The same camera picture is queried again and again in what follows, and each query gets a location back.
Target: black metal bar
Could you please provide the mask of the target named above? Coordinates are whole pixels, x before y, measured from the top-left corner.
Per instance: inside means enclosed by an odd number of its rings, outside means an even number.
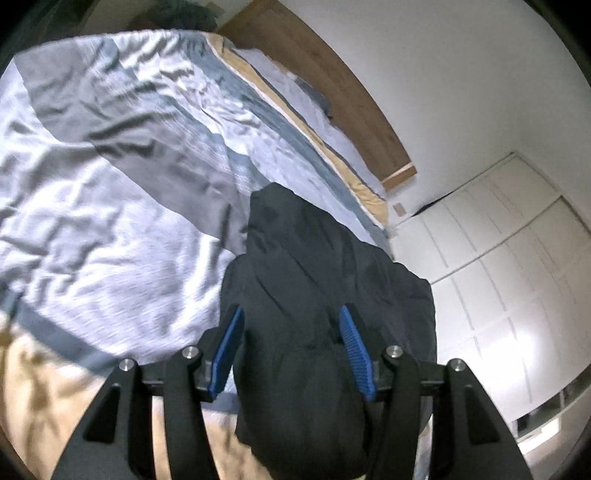
[[[420,433],[419,369],[406,353],[392,358],[384,352],[383,357],[394,370],[394,383],[372,442],[366,479],[408,480],[413,477]]]
[[[201,352],[186,358],[183,351],[166,363],[164,427],[172,480],[219,480],[193,384],[200,363]]]
[[[151,399],[137,363],[121,362],[84,413],[52,479],[155,479]]]

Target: metal bolt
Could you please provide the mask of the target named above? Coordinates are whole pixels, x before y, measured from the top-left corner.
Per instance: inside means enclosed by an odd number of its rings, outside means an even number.
[[[183,357],[185,357],[187,360],[191,360],[192,358],[195,358],[197,355],[199,354],[199,348],[197,348],[196,346],[188,346],[183,348]]]
[[[461,372],[466,369],[464,360],[460,360],[459,358],[454,358],[450,364],[456,372]]]
[[[402,347],[399,345],[390,345],[386,348],[386,354],[392,358],[400,358],[403,353],[404,350],[402,350]]]
[[[135,367],[135,362],[131,358],[126,358],[119,362],[119,368],[124,372],[129,372],[133,367]]]

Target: wooden headboard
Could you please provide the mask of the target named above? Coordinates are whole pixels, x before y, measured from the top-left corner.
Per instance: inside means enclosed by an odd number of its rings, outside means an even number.
[[[353,72],[308,25],[277,0],[254,0],[219,33],[258,48],[331,103],[332,123],[355,144],[389,190],[417,172],[392,126]]]

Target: dark object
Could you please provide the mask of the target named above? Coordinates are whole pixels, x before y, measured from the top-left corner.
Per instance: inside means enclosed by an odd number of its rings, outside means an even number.
[[[437,200],[433,200],[432,202],[429,202],[428,204],[423,205],[422,207],[419,208],[419,210],[417,210],[417,213],[413,214],[413,217],[420,215],[425,210],[428,210],[429,208],[431,208],[433,205],[436,205],[437,203],[441,202],[448,195],[451,195],[451,193],[448,193],[447,195],[443,195],[442,197],[439,197]]]
[[[35,480],[0,427],[0,478],[2,480]]]
[[[94,0],[23,0],[0,16],[0,72],[19,51],[78,35]]]
[[[388,344],[434,362],[429,283],[325,211],[270,184],[251,196],[246,254],[228,266],[221,301],[222,310],[235,302],[246,316],[234,364],[238,439],[276,478],[363,475],[382,403],[358,393],[339,310],[354,303]],[[424,427],[429,399],[420,414]]]
[[[584,2],[525,0],[554,29],[591,85],[591,31]]]
[[[148,19],[160,28],[168,30],[200,30],[214,32],[216,17],[206,7],[187,0],[159,0],[147,13]]]
[[[370,381],[375,398],[385,398],[367,480],[413,477],[421,395],[434,398],[432,480],[532,479],[509,428],[462,360],[417,363],[400,346],[387,346],[351,304],[341,310],[340,328],[360,391]]]
[[[296,81],[296,85],[298,87],[300,87],[302,89],[302,91],[308,96],[310,97],[310,99],[312,99],[314,101],[314,103],[316,103],[316,105],[318,105],[322,111],[324,112],[324,114],[330,118],[330,102],[328,101],[328,98],[326,98],[324,95],[322,95],[318,90],[316,90],[314,87],[312,87],[312,85],[310,85],[307,81],[299,78],[299,77],[295,77]]]

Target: black fabric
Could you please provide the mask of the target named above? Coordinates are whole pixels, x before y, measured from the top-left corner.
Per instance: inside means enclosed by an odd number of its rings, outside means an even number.
[[[388,343],[435,361],[429,283],[270,184],[251,196],[246,254],[228,267],[221,300],[246,315],[234,363],[239,440],[276,478],[361,476],[379,405],[364,405],[355,387],[338,310],[355,303]]]

